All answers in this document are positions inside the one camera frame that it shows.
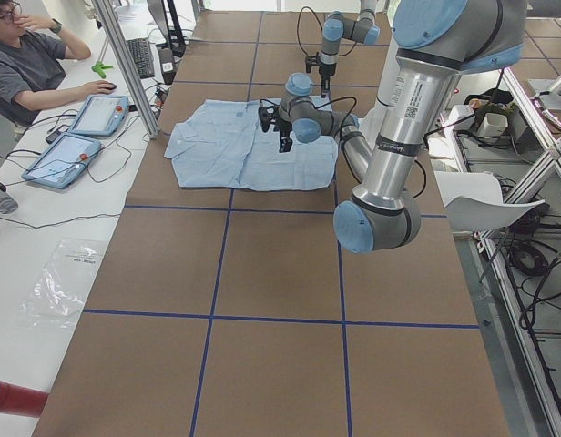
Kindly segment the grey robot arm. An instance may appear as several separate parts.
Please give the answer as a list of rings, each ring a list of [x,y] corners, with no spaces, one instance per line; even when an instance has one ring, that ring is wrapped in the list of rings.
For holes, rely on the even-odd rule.
[[[331,79],[336,73],[340,45],[343,39],[364,45],[375,45],[380,28],[375,24],[377,1],[362,0],[360,11],[355,20],[341,12],[329,14],[321,28],[321,51],[305,56],[305,69],[310,73],[316,66],[321,76],[321,97],[328,96]]]
[[[280,151],[294,141],[336,140],[360,180],[334,211],[341,245],[353,253],[410,243],[420,210],[405,183],[425,138],[461,74],[497,70],[521,56],[527,17],[524,1],[402,1],[393,17],[400,67],[391,103],[373,143],[347,113],[318,109],[312,82],[292,74],[279,103],[260,106],[263,130],[280,135]]]

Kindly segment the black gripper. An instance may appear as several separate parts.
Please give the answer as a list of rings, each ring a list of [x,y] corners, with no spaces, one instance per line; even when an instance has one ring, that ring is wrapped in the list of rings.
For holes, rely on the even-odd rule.
[[[289,130],[281,130],[284,120],[280,116],[280,107],[278,105],[260,106],[258,108],[258,117],[260,129],[263,133],[267,133],[270,129],[274,132],[279,132],[279,152],[290,152],[293,140],[291,139],[291,132]]]
[[[331,93],[331,77],[336,72],[338,55],[330,55],[324,52],[316,53],[314,56],[305,57],[306,72],[310,73],[314,66],[319,68],[321,75],[321,92],[322,98],[327,97]]]

